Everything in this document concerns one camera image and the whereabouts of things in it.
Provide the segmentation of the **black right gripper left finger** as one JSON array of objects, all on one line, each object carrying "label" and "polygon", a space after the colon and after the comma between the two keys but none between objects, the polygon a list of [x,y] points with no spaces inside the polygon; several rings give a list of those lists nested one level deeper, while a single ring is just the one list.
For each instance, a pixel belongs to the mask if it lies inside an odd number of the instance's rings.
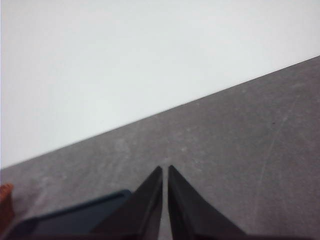
[{"label": "black right gripper left finger", "polygon": [[163,206],[163,170],[157,166],[130,198],[92,231],[96,240],[157,240]]}]

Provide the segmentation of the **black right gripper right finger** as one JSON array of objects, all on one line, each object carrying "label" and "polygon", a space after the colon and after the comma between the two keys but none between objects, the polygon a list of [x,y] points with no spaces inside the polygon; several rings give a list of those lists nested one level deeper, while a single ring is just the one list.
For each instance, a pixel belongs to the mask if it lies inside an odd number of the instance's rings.
[{"label": "black right gripper right finger", "polygon": [[173,165],[168,167],[167,190],[174,240],[224,240],[248,236],[210,205]]}]

